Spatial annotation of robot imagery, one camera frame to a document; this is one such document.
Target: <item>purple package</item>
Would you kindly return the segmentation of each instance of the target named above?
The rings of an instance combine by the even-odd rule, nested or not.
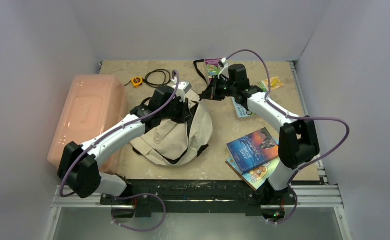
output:
[[[207,66],[208,78],[211,81],[212,76],[218,75],[220,73],[220,67],[218,63],[221,61],[221,58],[218,59],[206,59],[205,65]]]

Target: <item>tape measure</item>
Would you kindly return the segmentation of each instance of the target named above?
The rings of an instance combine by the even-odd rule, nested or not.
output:
[[[131,83],[134,87],[139,87],[143,83],[143,78],[137,76],[131,79]]]

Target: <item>bag handle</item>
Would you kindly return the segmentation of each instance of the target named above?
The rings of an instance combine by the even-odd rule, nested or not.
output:
[[[207,80],[207,78],[204,76],[204,74],[201,73],[201,71],[198,69],[198,63],[202,63],[202,62],[205,62],[204,59],[200,59],[200,60],[195,60],[193,61],[193,66],[195,67],[195,70],[196,70],[196,73],[202,78],[204,79],[205,83],[207,85],[209,85],[209,81]]]

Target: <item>white wall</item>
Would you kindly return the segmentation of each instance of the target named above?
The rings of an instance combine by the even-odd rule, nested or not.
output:
[[[340,186],[353,238],[390,239],[390,1],[332,0],[298,75],[311,115],[351,126],[323,163]],[[330,123],[318,130],[323,150],[343,134]]]
[[[73,76],[95,70],[68,0],[0,0],[0,239],[41,238],[50,142]]]
[[[108,60],[216,58],[244,48],[298,60],[329,2],[71,0],[96,55]]]

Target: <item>wooden board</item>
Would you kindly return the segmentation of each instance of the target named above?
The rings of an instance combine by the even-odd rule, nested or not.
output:
[[[261,63],[251,61],[230,62],[244,64],[251,85],[266,79],[265,70]],[[299,94],[293,79],[292,71],[287,62],[267,62],[271,77],[279,77],[284,86],[273,90],[272,99],[289,111],[304,115]],[[146,73],[155,69],[176,69],[181,81],[190,82],[192,90],[201,93],[206,83],[197,75],[191,61],[103,61],[100,74],[115,74],[119,80],[126,84],[131,78],[144,77]],[[149,81],[161,83],[163,75],[153,74]],[[133,88],[131,84],[126,86],[128,110],[140,104],[140,102],[152,96],[154,89],[146,84]],[[278,139],[276,132],[268,123],[258,116],[238,118],[230,98],[224,101],[206,101],[206,106],[211,114],[213,123],[213,135],[209,142],[209,148],[201,156],[190,163],[180,167],[160,167],[142,156],[135,154],[130,145],[121,150],[121,157],[117,173],[130,179],[173,179],[173,180],[240,180],[229,168],[225,161],[230,157],[226,143],[243,137],[251,132],[266,127],[271,134]],[[305,168],[295,178],[297,181],[318,181],[319,176],[315,165]]]

